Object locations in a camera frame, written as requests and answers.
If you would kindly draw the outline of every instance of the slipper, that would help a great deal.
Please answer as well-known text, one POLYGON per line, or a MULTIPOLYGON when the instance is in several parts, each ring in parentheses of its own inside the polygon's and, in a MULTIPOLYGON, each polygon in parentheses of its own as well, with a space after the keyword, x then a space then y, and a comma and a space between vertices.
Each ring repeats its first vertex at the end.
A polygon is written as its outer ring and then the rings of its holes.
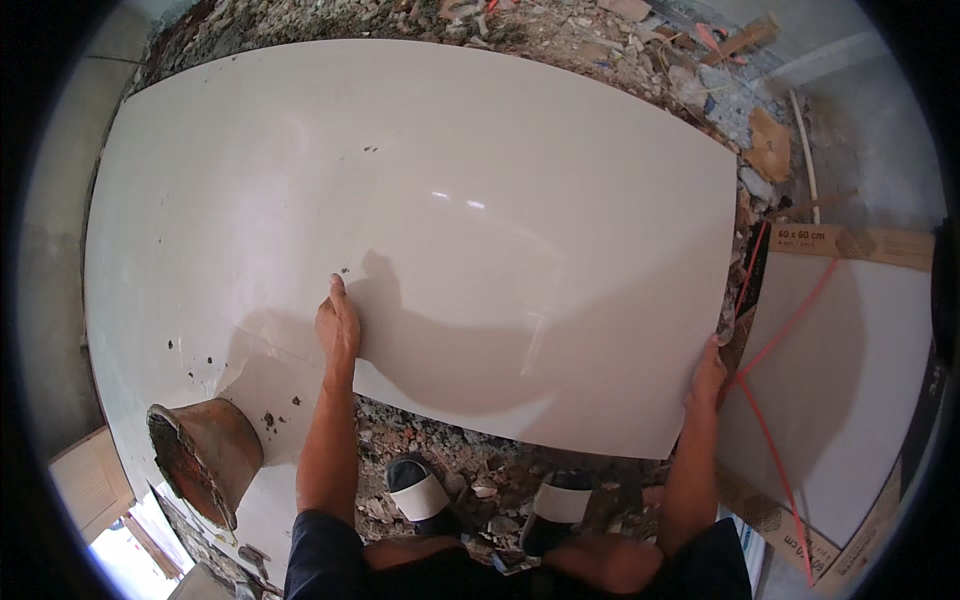
POLYGON ((574 525, 584 520, 593 484, 582 470, 547 473, 534 496, 533 512, 523 524, 520 549, 527 556, 543 556, 569 538, 574 525))
POLYGON ((421 458, 398 456, 387 464, 387 490, 407 520, 421 536, 454 536, 463 533, 463 523, 450 508, 444 486, 421 458))

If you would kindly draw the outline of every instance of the orange string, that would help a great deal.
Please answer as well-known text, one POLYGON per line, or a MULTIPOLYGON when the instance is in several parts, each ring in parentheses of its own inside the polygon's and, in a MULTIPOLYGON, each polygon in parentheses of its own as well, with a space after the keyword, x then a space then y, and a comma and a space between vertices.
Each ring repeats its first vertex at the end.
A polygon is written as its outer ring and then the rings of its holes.
MULTIPOLYGON (((754 245, 754 253, 750 258, 750 267, 747 270, 747 276, 743 282, 743 289, 740 290, 740 297, 739 299, 737 299, 737 302, 736 302, 736 308, 734 309, 734 313, 733 313, 734 317, 735 315, 739 314, 740 304, 743 302, 743 298, 747 293, 747 285, 750 283, 750 275, 754 271, 754 264, 756 263, 756 255, 760 249, 760 242, 763 241, 763 233, 766 231, 766 229, 767 229, 767 223, 764 221, 763 225, 760 227, 760 233, 756 237, 756 244, 754 245)), ((737 383, 743 389, 743 393, 744 395, 746 395, 747 400, 750 402, 751 408, 754 409, 754 415, 756 415, 756 420, 757 422, 760 423, 760 429, 763 430, 763 437, 766 438, 767 446, 770 448, 770 454, 773 456, 774 464, 777 466, 777 473, 780 475, 780 483, 783 485, 783 491, 786 493, 787 500, 789 500, 790 502, 790 510, 793 511, 793 523, 797 527, 797 538, 799 539, 801 550, 804 553, 804 567, 806 570, 806 581, 811 587, 813 587, 813 570, 810 567, 810 549, 806 545, 806 535, 804 535, 804 525, 800 521, 799 511, 797 511, 797 502, 794 500, 794 497, 793 497, 793 488, 790 486, 790 481, 787 479, 786 468, 783 467, 783 462, 780 460, 780 454, 777 452, 777 447, 774 445, 774 439, 773 439, 773 436, 770 435, 770 429, 767 428, 767 421, 766 419, 763 418, 763 413, 760 412, 760 407, 756 404, 756 401, 754 400, 754 395, 750 393, 750 388, 747 387, 747 381, 744 377, 746 377, 747 373, 750 372, 750 370, 753 367, 755 367, 770 352, 771 349, 773 349, 777 344, 779 344, 780 341, 786 336, 786 334, 790 332, 793 326, 797 324, 797 321, 800 320, 800 317, 804 315, 804 313, 810 307, 810 305, 813 304, 813 301, 816 300, 816 298, 820 295, 820 292, 823 291, 824 286, 827 284, 827 280, 829 279, 830 275, 833 274, 833 271, 836 270, 838 264, 839 263, 836 258, 830 261, 829 266, 827 266, 827 269, 820 276, 820 280, 817 281, 817 284, 813 286, 812 290, 810 290, 810 293, 804 299, 803 303, 800 305, 800 308, 798 308, 796 312, 793 313, 793 315, 786 322, 786 324, 783 327, 781 327, 780 331, 777 332, 777 334, 773 337, 773 339, 771 339, 770 342, 768 342, 767 345, 763 347, 763 349, 754 358, 754 360, 750 361, 750 363, 746 367, 738 371, 736 375, 733 377, 733 381, 727 384, 727 386, 720 392, 720 396, 724 396, 730 390, 732 385, 734 383, 737 383)))

